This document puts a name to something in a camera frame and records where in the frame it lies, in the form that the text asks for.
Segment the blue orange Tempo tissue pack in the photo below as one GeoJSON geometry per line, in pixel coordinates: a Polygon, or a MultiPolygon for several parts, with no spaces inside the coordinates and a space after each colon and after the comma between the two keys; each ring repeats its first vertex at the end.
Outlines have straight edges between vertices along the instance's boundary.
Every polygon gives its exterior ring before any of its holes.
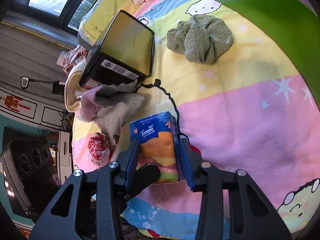
{"type": "Polygon", "coordinates": [[[169,111],[131,122],[130,138],[139,142],[137,168],[155,164],[160,170],[156,184],[180,181],[176,118],[169,111]]]}

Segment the black window frame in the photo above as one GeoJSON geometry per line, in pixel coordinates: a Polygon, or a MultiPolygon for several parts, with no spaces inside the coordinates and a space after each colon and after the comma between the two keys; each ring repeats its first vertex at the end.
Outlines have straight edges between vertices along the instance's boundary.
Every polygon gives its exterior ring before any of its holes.
{"type": "Polygon", "coordinates": [[[97,0],[14,0],[11,10],[76,36],[82,18],[96,2],[97,0]]]}

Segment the black floor lamp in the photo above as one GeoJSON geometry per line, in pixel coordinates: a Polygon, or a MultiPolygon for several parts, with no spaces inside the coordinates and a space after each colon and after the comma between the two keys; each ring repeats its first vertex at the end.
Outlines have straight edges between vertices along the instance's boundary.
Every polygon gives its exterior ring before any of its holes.
{"type": "Polygon", "coordinates": [[[51,85],[52,93],[56,95],[63,95],[65,92],[65,81],[45,81],[45,80],[36,80],[31,79],[27,76],[21,77],[21,88],[26,90],[29,87],[29,83],[40,83],[51,85]]]}

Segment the white cabinet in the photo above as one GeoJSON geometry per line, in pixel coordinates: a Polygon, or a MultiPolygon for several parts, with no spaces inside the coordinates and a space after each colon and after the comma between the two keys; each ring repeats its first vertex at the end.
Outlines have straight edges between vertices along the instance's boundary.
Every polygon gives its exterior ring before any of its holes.
{"type": "Polygon", "coordinates": [[[64,183],[74,170],[67,112],[49,101],[28,98],[25,92],[1,85],[1,116],[16,122],[11,129],[57,141],[54,159],[58,177],[64,183]]]}

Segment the green knitted cloth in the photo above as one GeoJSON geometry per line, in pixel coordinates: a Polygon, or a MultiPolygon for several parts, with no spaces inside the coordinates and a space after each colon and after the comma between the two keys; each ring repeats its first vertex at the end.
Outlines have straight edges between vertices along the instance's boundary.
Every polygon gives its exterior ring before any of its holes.
{"type": "Polygon", "coordinates": [[[167,32],[167,48],[189,62],[214,64],[232,44],[231,30],[211,15],[193,15],[167,32]]]}

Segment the grey cloth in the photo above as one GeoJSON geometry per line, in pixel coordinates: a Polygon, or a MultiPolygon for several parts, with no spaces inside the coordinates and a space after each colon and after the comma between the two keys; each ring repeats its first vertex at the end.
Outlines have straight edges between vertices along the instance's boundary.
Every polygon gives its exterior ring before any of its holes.
{"type": "Polygon", "coordinates": [[[117,144],[121,129],[129,121],[144,101],[136,93],[117,93],[109,98],[97,97],[95,102],[101,109],[92,119],[106,136],[111,149],[117,144]]]}

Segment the pile of clothes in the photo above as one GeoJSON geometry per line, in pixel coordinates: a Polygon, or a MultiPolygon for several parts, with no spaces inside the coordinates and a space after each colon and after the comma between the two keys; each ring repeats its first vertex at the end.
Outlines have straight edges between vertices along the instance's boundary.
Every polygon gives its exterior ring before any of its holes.
{"type": "Polygon", "coordinates": [[[81,45],[77,45],[76,48],[67,52],[66,55],[63,55],[63,71],[68,75],[75,65],[86,59],[87,55],[88,50],[81,45]]]}

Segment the pink purple towel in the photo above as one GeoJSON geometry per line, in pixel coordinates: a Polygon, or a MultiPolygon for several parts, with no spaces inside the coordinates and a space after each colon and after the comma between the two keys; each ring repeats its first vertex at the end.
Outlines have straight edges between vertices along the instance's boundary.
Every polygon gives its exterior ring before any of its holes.
{"type": "Polygon", "coordinates": [[[81,96],[81,107],[77,117],[84,122],[92,121],[103,108],[113,107],[118,103],[126,102],[135,96],[137,80],[119,85],[100,85],[85,91],[81,96]]]}

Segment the green cardboard box tray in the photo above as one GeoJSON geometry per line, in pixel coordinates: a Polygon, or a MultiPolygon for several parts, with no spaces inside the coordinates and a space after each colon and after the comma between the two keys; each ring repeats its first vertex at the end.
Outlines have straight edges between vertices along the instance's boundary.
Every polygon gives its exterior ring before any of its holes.
{"type": "Polygon", "coordinates": [[[319,18],[299,0],[217,0],[242,14],[287,54],[319,100],[319,18]]]}

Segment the red white plush toy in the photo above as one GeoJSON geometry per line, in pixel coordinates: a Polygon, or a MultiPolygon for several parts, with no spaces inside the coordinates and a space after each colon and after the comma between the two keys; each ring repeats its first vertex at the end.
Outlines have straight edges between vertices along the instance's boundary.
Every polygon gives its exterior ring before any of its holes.
{"type": "Polygon", "coordinates": [[[103,133],[95,133],[88,141],[88,150],[91,161],[98,167],[108,163],[110,157],[110,145],[103,133]]]}

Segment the colourful cartoon blanket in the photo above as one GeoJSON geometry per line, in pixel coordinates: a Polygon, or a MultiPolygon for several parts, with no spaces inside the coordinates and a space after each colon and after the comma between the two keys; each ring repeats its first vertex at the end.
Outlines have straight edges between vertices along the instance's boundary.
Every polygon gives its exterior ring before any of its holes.
{"type": "Polygon", "coordinates": [[[79,25],[82,43],[93,44],[121,9],[155,33],[136,118],[170,111],[195,151],[225,171],[246,170],[299,237],[319,207],[319,109],[295,55],[223,0],[98,0],[79,25]],[[195,14],[232,32],[214,64],[167,48],[167,31],[195,14]]]}

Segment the black glossy box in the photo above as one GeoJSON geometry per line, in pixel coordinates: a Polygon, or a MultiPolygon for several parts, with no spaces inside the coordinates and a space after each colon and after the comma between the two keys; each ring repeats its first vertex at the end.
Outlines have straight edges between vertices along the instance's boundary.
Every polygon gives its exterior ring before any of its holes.
{"type": "Polygon", "coordinates": [[[152,74],[154,53],[155,33],[120,10],[88,52],[79,86],[142,82],[152,74]]]}

